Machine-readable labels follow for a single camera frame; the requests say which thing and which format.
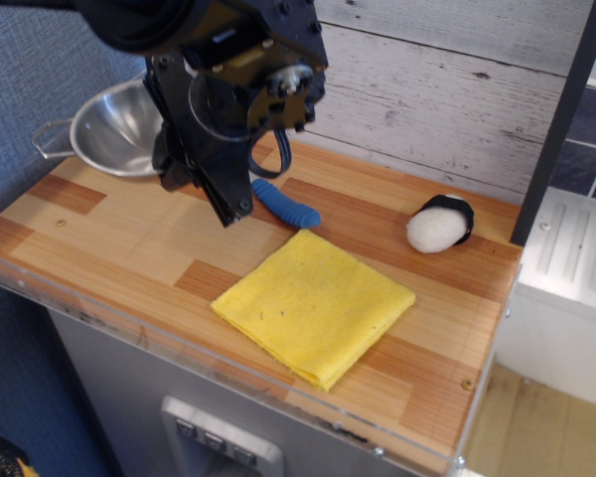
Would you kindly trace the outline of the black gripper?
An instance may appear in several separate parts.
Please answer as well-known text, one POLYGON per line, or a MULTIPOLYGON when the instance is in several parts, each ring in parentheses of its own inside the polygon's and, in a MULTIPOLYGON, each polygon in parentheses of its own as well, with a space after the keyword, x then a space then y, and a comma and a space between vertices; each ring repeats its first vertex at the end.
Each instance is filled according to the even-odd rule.
POLYGON ((144 84, 163 118, 152 167, 161 186, 204 191, 225 227, 253 209, 252 149, 315 119, 328 59, 311 1, 186 1, 174 45, 147 59, 144 84))

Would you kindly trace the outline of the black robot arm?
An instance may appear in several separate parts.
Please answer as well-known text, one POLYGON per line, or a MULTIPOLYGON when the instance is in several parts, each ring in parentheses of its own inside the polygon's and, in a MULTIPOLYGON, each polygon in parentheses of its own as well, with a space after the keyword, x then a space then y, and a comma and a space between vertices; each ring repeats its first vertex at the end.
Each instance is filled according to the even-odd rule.
POLYGON ((162 185, 193 184, 224 225, 253 208, 252 150, 315 118, 327 54, 310 1, 74 1, 108 46, 146 61, 144 84, 162 128, 153 164, 162 185))

